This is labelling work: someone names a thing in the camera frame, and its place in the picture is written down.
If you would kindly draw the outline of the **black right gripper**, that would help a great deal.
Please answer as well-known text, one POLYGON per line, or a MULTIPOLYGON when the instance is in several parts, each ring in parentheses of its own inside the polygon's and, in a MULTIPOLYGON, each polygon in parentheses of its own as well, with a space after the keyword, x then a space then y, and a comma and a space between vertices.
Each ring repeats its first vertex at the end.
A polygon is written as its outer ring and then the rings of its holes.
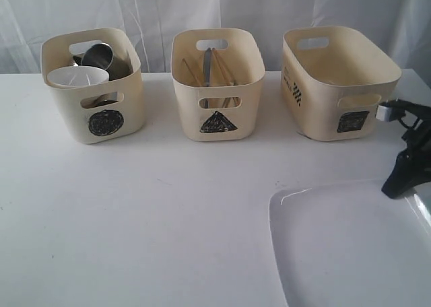
POLYGON ((407 147, 397 155, 393 170, 381 188, 390 199, 430 182, 430 107, 408 104, 405 111, 414 115, 416 121, 402 136, 407 147))

